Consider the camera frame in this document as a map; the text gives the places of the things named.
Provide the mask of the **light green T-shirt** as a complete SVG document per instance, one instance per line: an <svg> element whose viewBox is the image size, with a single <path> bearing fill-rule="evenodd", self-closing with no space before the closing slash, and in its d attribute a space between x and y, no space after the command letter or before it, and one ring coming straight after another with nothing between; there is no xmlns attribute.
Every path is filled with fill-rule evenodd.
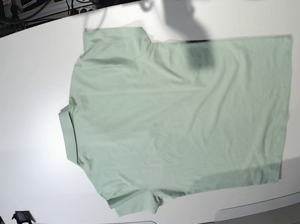
<svg viewBox="0 0 300 224"><path fill-rule="evenodd" d="M67 159L119 216L279 181L291 36L152 42L90 30L59 113Z"/></svg>

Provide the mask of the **white power strip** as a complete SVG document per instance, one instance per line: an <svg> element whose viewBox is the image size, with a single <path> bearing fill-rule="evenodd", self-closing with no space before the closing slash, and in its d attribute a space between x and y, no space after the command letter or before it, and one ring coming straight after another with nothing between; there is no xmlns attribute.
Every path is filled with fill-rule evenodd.
<svg viewBox="0 0 300 224"><path fill-rule="evenodd" d="M72 8L70 10L70 13L69 15L70 16L73 16L73 15L76 15L76 14L81 14L81 13L86 13L86 12L91 12L91 11L94 11L96 10L96 7L93 5L89 5L89 6L86 6L86 7L80 7L80 8Z"/></svg>

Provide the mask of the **black clamp on table edge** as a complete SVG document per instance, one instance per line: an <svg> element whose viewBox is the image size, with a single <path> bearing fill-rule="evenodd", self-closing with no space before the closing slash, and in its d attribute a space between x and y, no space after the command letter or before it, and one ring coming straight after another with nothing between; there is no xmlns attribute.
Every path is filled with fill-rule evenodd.
<svg viewBox="0 0 300 224"><path fill-rule="evenodd" d="M33 222L36 223L36 220L33 218L29 211L15 211L12 219L15 220L17 224L33 224Z"/></svg>

